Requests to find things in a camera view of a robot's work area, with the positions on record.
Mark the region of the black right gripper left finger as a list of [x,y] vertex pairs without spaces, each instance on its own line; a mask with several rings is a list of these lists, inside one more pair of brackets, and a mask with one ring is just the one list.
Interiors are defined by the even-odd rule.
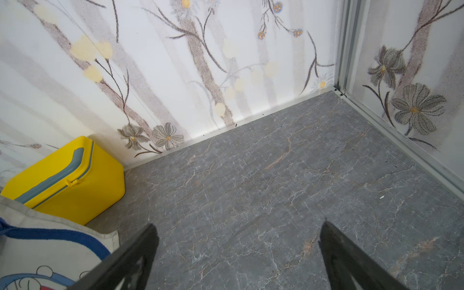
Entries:
[[156,227],[148,223],[70,289],[145,289],[159,242]]

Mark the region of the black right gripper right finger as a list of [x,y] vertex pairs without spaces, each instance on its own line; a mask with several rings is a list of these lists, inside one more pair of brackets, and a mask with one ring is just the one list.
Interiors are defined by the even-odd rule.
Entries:
[[405,290],[333,223],[321,227],[319,247],[333,290]]

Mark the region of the white Doraemon tote bag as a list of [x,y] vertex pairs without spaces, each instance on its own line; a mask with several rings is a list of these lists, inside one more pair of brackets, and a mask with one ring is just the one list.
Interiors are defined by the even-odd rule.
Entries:
[[1,198],[1,289],[66,290],[120,246],[98,233]]

